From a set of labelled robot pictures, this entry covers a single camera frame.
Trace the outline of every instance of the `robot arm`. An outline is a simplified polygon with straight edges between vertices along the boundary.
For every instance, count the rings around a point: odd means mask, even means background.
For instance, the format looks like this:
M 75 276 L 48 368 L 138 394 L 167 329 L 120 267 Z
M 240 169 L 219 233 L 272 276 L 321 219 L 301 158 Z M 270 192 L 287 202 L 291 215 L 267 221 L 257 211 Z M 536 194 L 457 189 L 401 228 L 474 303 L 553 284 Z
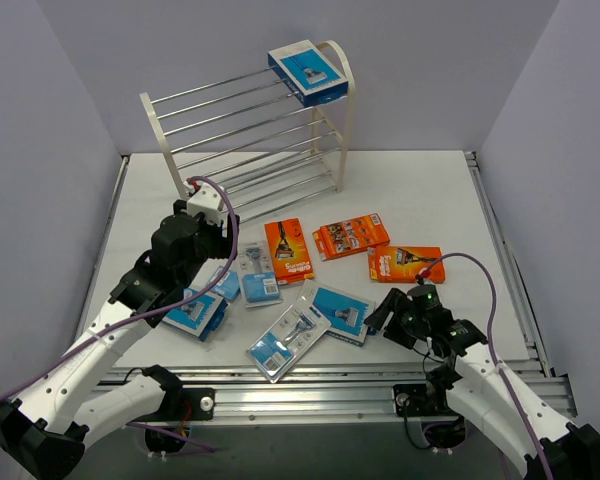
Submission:
M 547 457 L 555 479 L 600 480 L 600 435 L 590 425 L 577 427 L 542 401 L 497 357 L 493 364 L 485 335 L 468 320 L 454 320 L 440 303 L 434 285 L 419 285 L 406 294 L 391 289 L 365 323 L 408 349 L 418 340 L 431 345 L 444 363 L 427 372 L 427 397 L 421 411 L 455 412 L 489 438 L 528 480 L 545 479 L 545 473 L 516 408 L 522 409 Z M 504 371 L 506 380 L 500 371 Z M 513 387 L 517 400 L 509 394 Z
M 223 236 L 223 207 L 207 184 L 188 201 L 176 201 L 173 215 L 152 235 L 151 249 L 123 275 L 98 316 L 65 354 L 67 360 L 13 401 L 0 402 L 0 445 L 36 478 L 62 479 L 103 436 L 139 416 L 181 406 L 182 383 L 157 365 L 142 369 L 142 375 L 122 387 L 85 400 L 115 362 L 160 323 L 168 307 L 183 300 L 184 289 L 206 260 L 229 258 L 238 232 L 229 224 Z M 164 311 L 109 328 L 156 309 Z M 93 343 L 73 354 L 85 341 Z

